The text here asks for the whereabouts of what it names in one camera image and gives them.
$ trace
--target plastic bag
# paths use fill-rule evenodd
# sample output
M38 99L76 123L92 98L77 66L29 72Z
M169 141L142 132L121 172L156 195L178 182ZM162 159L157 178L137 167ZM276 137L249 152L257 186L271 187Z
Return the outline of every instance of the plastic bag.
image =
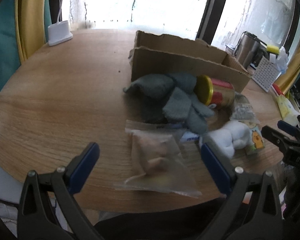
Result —
M177 141L178 130L128 130L132 136L131 160L135 176L117 184L117 188L174 192L198 197L201 192L184 165Z
M230 120L247 121L256 124L260 123L256 114L253 112L249 100L238 92L235 93L234 102L231 106Z
M211 117L208 119L208 123L212 123ZM193 132L190 132L185 128L184 123L165 123L165 124L151 124L151 123L143 123L143 122L135 122L131 120L126 121L126 133L130 133L132 130L142 130L142 131L161 131L167 133L173 133L174 138L177 142L185 143L190 141L198 141L200 136Z
M287 71L288 61L288 54L286 53L285 48L281 47L280 53L275 61L275 66L281 72L281 74L284 74Z

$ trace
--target window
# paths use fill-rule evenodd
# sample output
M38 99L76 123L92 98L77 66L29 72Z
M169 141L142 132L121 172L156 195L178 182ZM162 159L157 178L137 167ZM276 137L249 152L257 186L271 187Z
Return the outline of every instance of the window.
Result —
M293 18L295 0L226 0L212 45L225 49L249 31L265 43L283 46Z
M297 47L299 46L300 43L300 17L299 17L299 22L298 22L298 27L296 30L296 34L294 36L293 42L291 44L290 50L289 50L289 61L291 60L293 54L297 50Z
M72 30L133 29L195 39L207 0L63 0Z

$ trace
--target wooden table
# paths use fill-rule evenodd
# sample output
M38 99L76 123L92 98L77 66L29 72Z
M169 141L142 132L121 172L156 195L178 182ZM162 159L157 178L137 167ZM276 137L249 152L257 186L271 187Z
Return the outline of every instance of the wooden table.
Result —
M31 56L0 92L0 166L23 182L29 170L51 172L67 165L90 141L100 145L100 159L81 193L84 208L116 212L155 212L202 203L219 196L194 143L183 156L202 196L115 190L132 176L126 120L141 121L139 102L122 92L130 83L128 61L135 33L116 30L74 32L72 40L47 45ZM243 94L261 126L276 127L281 118L272 96L250 81ZM225 117L210 129L221 126ZM233 165L262 173L282 159L278 148L247 157L237 153Z

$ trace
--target white plastic basket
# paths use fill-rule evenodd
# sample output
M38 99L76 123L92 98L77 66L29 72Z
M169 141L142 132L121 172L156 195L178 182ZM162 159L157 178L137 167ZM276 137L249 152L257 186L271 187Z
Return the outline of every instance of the white plastic basket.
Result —
M267 60L264 56L259 62L256 71L252 75L252 79L266 92L277 79L280 71L276 69L274 64Z

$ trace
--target white stuffed animal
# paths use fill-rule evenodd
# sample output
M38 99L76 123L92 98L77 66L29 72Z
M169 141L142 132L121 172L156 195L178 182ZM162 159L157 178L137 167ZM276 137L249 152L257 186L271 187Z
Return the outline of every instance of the white stuffed animal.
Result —
M222 153L231 159L235 150L247 146L250 128L239 121L229 121L222 128L208 132L208 135L219 146Z

